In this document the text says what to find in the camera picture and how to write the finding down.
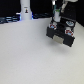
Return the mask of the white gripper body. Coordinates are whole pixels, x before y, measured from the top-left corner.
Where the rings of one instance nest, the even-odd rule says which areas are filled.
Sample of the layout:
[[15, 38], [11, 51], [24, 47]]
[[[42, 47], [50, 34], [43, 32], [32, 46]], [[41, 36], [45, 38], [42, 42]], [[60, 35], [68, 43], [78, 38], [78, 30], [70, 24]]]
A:
[[60, 7], [64, 9], [69, 2], [74, 3], [77, 2], [78, 0], [53, 0], [53, 1], [56, 2], [56, 9], [59, 9]]

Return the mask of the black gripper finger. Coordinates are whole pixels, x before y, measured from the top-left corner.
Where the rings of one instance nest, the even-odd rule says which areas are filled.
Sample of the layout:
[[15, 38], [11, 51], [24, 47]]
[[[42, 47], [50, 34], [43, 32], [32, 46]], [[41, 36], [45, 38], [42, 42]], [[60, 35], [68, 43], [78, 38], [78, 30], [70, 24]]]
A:
[[74, 12], [70, 8], [67, 8], [64, 10], [62, 17], [67, 20], [74, 20]]

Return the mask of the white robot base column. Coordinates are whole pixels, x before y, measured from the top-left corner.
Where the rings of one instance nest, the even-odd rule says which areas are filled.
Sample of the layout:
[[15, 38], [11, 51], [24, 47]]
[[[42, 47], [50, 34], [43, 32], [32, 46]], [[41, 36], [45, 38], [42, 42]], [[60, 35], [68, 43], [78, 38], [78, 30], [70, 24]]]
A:
[[30, 0], [20, 0], [21, 2], [21, 19], [31, 20], [32, 12], [30, 9]]

